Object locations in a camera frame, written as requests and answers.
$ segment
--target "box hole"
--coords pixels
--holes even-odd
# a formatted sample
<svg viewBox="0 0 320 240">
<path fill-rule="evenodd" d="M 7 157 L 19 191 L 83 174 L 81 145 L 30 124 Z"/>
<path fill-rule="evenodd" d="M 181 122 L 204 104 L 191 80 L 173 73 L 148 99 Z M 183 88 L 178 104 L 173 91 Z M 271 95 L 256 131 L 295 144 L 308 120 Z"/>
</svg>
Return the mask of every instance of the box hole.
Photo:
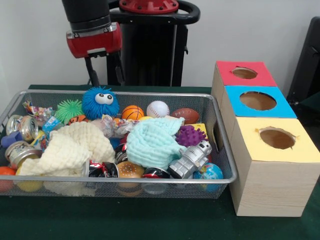
<svg viewBox="0 0 320 240">
<path fill-rule="evenodd" d="M 258 73 L 250 68 L 237 66 L 231 71 L 233 75 L 241 79 L 254 79 Z"/>
<path fill-rule="evenodd" d="M 273 109 L 277 105 L 272 96 L 258 91 L 248 91 L 241 94 L 240 101 L 247 107 L 260 111 Z"/>
<path fill-rule="evenodd" d="M 276 149 L 288 149 L 295 145 L 296 139 L 290 133 L 281 128 L 267 127 L 260 130 L 261 139 Z"/>
</svg>

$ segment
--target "red box top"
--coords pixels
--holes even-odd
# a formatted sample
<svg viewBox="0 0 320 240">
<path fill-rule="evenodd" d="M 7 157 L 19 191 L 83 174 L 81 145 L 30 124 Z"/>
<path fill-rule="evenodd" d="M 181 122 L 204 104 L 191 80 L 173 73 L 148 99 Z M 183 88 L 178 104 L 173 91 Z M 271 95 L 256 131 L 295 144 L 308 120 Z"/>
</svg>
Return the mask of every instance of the red box top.
<svg viewBox="0 0 320 240">
<path fill-rule="evenodd" d="M 262 61 L 217 61 L 224 85 L 276 87 L 277 84 Z"/>
</svg>

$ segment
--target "toy robot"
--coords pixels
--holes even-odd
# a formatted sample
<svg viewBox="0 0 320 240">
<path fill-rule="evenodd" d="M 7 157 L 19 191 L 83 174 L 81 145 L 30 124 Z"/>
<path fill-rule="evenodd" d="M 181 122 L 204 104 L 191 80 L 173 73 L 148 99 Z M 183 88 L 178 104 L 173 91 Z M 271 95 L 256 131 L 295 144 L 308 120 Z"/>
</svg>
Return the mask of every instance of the toy robot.
<svg viewBox="0 0 320 240">
<path fill-rule="evenodd" d="M 196 146 L 189 146 L 185 152 L 180 150 L 182 157 L 170 164 L 168 171 L 175 179 L 188 179 L 195 171 L 201 169 L 207 162 L 206 157 L 212 151 L 208 141 L 202 140 Z"/>
</svg>

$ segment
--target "metal mesh basket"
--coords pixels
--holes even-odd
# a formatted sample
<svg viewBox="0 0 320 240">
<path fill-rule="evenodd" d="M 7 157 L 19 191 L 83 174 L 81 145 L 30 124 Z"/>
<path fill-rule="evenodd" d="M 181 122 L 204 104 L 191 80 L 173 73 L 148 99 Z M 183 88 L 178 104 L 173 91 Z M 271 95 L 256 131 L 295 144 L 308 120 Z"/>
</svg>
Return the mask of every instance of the metal mesh basket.
<svg viewBox="0 0 320 240">
<path fill-rule="evenodd" d="M 17 93 L 0 116 L 1 136 L 13 114 L 25 115 L 22 106 L 31 100 L 34 106 L 53 107 L 63 100 L 81 100 L 83 91 L 27 90 Z M 224 179 L 151 179 L 94 178 L 0 175 L 0 195 L 7 196 L 95 196 L 142 198 L 201 198 L 217 199 L 228 183 L 237 177 L 234 158 L 216 99 L 208 94 L 116 92 L 120 111 L 128 104 L 143 110 L 152 101 L 168 104 L 170 111 L 192 108 L 198 111 L 199 123 L 204 123 L 213 151 L 212 161 L 218 165 Z M 8 166 L 5 149 L 0 146 L 0 166 Z"/>
</svg>

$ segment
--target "hamburger toy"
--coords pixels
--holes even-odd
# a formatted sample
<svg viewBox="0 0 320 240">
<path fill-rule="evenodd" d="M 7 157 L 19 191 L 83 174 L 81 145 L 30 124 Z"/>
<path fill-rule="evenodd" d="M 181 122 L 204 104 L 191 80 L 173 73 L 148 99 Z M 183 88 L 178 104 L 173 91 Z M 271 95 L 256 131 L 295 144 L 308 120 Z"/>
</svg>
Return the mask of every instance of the hamburger toy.
<svg viewBox="0 0 320 240">
<path fill-rule="evenodd" d="M 119 178 L 141 178 L 144 168 L 130 161 L 123 161 L 117 165 Z M 135 197 L 142 193 L 139 183 L 121 182 L 117 185 L 117 192 L 125 197 Z"/>
</svg>

